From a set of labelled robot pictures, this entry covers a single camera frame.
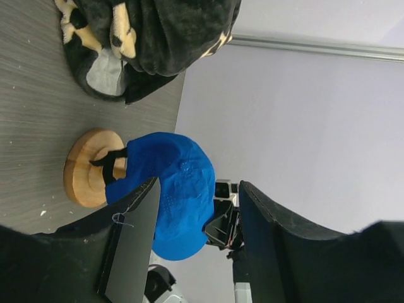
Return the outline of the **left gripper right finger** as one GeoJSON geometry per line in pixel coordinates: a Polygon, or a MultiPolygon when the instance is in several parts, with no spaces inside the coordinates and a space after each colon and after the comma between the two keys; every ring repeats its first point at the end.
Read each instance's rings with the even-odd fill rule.
{"type": "Polygon", "coordinates": [[[402,302],[403,223],[343,234],[239,185],[253,302],[402,302]]]}

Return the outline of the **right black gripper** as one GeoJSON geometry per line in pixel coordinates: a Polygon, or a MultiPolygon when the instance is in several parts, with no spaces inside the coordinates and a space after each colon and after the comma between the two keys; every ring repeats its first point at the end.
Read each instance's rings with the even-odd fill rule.
{"type": "Polygon", "coordinates": [[[204,226],[207,244],[219,250],[237,250],[242,247],[241,214],[239,207],[230,200],[214,199],[215,212],[213,218],[204,226]]]}

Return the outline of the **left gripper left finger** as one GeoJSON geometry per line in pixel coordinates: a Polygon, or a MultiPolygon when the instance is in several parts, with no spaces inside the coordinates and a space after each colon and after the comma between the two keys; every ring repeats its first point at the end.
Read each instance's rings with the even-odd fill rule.
{"type": "Polygon", "coordinates": [[[157,178],[51,234],[1,227],[2,302],[142,302],[157,178]]]}

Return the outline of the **blue cap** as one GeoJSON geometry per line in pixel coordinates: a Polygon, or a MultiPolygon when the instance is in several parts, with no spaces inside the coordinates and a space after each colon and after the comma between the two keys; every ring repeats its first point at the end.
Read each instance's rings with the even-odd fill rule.
{"type": "Polygon", "coordinates": [[[208,242],[205,225],[214,216],[215,170],[203,149],[187,136],[157,132],[112,150],[92,165],[102,168],[108,204],[149,178],[160,182],[153,252],[169,261],[198,253],[208,242]]]}

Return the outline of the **wooden hat stand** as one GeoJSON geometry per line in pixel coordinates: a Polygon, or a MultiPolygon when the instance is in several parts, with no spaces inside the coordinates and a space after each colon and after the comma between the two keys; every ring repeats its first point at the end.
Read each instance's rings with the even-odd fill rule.
{"type": "Polygon", "coordinates": [[[124,143],[114,131],[95,128],[83,134],[72,146],[64,164],[64,190],[68,198],[86,208],[106,202],[102,168],[91,164],[108,152],[121,150],[124,143]]]}

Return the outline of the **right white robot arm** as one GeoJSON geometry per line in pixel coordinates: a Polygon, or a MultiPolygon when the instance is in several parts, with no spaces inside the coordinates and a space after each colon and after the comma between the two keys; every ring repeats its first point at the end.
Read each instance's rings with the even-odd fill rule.
{"type": "MultiPolygon", "coordinates": [[[[213,219],[204,226],[208,245],[227,250],[232,260],[234,297],[236,302],[252,302],[251,286],[246,266],[246,252],[239,208],[235,199],[214,201],[213,219]]],[[[160,264],[151,264],[145,287],[145,302],[186,302],[173,274],[160,264]]]]}

